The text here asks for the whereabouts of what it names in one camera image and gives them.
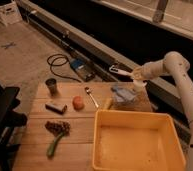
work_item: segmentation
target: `dark cup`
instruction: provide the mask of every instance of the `dark cup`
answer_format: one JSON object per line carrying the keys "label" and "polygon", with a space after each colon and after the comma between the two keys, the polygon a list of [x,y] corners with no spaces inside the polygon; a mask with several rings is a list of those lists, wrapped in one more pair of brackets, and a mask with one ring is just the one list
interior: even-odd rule
{"label": "dark cup", "polygon": [[46,86],[48,87],[51,95],[54,95],[58,92],[57,90],[57,80],[54,78],[49,78],[45,81]]}

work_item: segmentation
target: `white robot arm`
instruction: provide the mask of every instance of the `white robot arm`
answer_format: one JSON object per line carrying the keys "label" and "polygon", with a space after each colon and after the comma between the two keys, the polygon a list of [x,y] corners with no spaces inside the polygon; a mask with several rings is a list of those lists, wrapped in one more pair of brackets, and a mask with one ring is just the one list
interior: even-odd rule
{"label": "white robot arm", "polygon": [[127,72],[124,73],[121,70],[117,72],[112,67],[110,71],[118,74],[122,74],[121,72],[123,72],[124,74],[122,75],[128,75],[139,83],[162,75],[171,75],[174,78],[191,130],[186,171],[193,171],[193,82],[187,74],[189,67],[189,62],[180,53],[169,52],[165,55],[164,59],[148,62],[136,68],[130,74]]}

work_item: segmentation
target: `cardboard box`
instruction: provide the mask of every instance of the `cardboard box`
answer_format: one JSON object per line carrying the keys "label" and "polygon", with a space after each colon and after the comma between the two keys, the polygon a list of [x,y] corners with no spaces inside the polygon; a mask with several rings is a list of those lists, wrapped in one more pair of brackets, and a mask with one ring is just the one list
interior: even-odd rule
{"label": "cardboard box", "polygon": [[14,24],[21,20],[22,16],[15,1],[0,6],[0,22],[5,26]]}

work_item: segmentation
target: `yellow tray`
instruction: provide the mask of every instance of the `yellow tray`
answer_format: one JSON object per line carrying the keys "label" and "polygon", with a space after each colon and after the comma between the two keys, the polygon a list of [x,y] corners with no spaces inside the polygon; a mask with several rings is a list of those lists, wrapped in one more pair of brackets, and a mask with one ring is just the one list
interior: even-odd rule
{"label": "yellow tray", "polygon": [[185,158],[168,114],[99,110],[95,171],[184,171]]}

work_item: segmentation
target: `floor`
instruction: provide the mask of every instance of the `floor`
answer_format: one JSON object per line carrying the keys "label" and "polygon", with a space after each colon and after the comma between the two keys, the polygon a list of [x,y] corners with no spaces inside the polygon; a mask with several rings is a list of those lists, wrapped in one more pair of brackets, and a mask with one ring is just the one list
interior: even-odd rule
{"label": "floor", "polygon": [[[69,56],[26,22],[21,21],[8,27],[0,23],[0,83],[4,87],[20,87],[18,98],[21,104],[16,109],[18,112],[29,114],[40,82],[45,82],[49,77],[57,81],[72,81],[56,77],[50,72],[47,58],[57,53]],[[68,64],[58,67],[55,72],[79,79]],[[13,141],[20,141],[22,132],[23,129],[19,129]]]}

